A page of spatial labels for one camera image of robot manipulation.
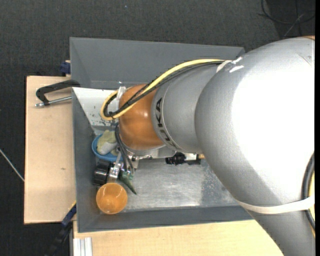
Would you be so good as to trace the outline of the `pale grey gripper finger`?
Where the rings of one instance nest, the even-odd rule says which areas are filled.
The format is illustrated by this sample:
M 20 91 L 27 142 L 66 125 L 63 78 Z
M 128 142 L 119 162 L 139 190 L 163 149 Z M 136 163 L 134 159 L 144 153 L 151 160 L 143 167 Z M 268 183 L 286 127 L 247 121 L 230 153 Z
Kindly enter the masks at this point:
M 115 183 L 119 177 L 119 173 L 121 171 L 121 164 L 115 164 L 113 167 L 109 169 L 109 173 L 107 176 L 107 183 Z

